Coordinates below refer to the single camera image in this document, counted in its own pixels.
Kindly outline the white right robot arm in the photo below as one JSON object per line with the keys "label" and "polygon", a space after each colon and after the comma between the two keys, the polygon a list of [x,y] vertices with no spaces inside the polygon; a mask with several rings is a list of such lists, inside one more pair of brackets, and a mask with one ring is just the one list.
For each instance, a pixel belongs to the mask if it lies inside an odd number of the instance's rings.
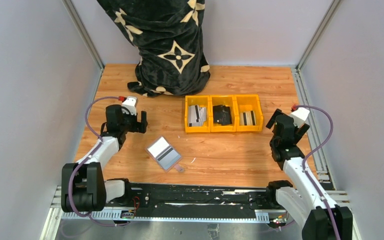
{"label": "white right robot arm", "polygon": [[283,207],[298,224],[303,240],[353,239],[353,214],[340,206],[322,187],[308,165],[312,150],[304,154],[298,142],[310,126],[306,123],[314,106],[294,106],[290,114],[276,109],[266,124],[273,160],[290,180],[271,181],[265,195],[272,209]]}

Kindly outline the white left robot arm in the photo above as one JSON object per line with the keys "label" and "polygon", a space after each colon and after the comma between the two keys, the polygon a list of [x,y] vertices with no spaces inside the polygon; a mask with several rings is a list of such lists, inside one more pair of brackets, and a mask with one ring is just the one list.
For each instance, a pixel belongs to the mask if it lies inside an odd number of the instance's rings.
{"label": "white left robot arm", "polygon": [[75,163],[67,163],[61,171],[61,208],[65,213],[81,216],[103,210],[106,203],[115,200],[120,206],[129,206],[133,201],[130,182],[126,178],[105,180],[103,168],[120,151],[127,133],[147,131],[147,112],[140,117],[132,109],[119,104],[105,109],[106,121],[94,147]]}

